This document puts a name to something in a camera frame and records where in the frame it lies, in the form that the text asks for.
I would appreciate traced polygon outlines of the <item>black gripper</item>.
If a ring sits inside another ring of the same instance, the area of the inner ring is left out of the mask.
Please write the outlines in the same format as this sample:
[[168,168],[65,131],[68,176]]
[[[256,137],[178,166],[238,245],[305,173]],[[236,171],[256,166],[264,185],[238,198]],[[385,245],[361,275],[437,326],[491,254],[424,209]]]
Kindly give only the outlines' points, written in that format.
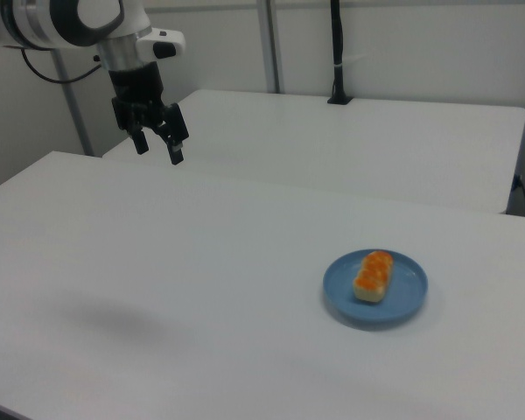
[[143,127],[152,128],[167,146],[171,163],[184,160],[183,142],[189,137],[181,109],[177,103],[163,104],[164,90],[158,64],[150,63],[133,70],[109,71],[115,90],[111,103],[117,126],[128,133],[136,152],[142,155],[149,150]]

